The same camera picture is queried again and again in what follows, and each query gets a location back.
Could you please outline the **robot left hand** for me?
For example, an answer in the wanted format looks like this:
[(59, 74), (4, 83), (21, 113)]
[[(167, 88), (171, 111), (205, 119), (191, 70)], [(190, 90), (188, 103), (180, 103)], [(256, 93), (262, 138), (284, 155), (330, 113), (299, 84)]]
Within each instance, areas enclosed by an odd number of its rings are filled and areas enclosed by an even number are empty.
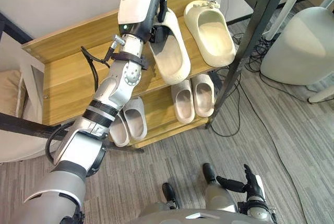
[(117, 16), (120, 34), (132, 34), (147, 42), (153, 20), (163, 22), (167, 10), (167, 0), (121, 0)]

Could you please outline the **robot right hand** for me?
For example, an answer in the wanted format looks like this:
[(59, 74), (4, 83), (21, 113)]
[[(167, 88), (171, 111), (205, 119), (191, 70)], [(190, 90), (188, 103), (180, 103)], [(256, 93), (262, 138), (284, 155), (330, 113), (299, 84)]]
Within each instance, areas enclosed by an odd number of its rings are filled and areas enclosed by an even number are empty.
[(237, 193), (247, 193), (247, 199), (255, 196), (265, 200), (264, 193), (257, 182), (256, 175), (253, 174), (251, 168), (247, 164), (244, 164), (244, 172), (247, 179), (246, 184), (240, 181), (226, 179), (219, 175), (216, 176), (216, 180), (223, 188), (227, 190)]

